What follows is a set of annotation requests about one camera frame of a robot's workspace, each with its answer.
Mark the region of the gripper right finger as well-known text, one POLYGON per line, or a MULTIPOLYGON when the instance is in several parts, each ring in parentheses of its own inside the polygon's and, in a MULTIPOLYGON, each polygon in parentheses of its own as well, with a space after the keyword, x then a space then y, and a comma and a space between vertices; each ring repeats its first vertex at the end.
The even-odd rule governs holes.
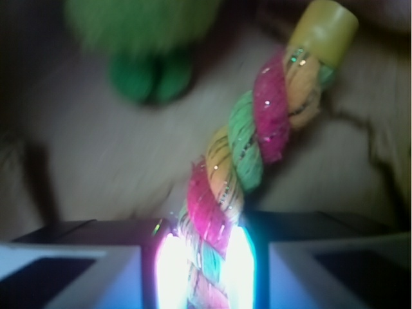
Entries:
POLYGON ((348 212, 248 211, 233 308, 410 308, 411 234, 348 212))

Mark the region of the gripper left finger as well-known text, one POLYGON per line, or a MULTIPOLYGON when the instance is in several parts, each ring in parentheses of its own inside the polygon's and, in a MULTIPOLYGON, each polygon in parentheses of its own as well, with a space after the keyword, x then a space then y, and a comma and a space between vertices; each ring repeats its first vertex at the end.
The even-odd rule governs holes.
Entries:
POLYGON ((179 308, 165 219, 62 221, 1 244, 2 308, 179 308))

